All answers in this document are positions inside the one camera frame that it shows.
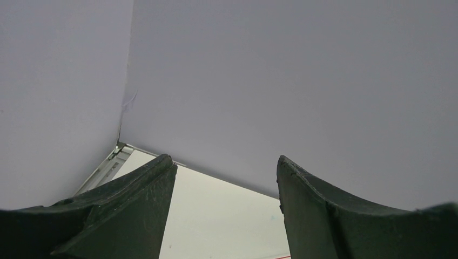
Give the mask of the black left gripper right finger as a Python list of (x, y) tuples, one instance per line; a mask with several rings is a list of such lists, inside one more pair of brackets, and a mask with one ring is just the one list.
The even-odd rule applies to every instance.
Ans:
[(457, 204), (402, 210), (348, 193), (282, 155), (280, 209), (292, 258), (457, 258)]

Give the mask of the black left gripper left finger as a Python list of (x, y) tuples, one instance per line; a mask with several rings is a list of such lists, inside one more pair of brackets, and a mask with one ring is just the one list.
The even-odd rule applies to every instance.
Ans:
[(74, 197), (1, 211), (1, 258), (158, 258), (177, 174), (167, 154)]

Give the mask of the white PVC pipe frame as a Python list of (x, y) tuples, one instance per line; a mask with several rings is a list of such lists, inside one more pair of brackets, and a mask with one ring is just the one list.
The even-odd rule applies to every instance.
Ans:
[(291, 255), (284, 255), (284, 256), (276, 257), (274, 259), (287, 259), (287, 258), (291, 258)]

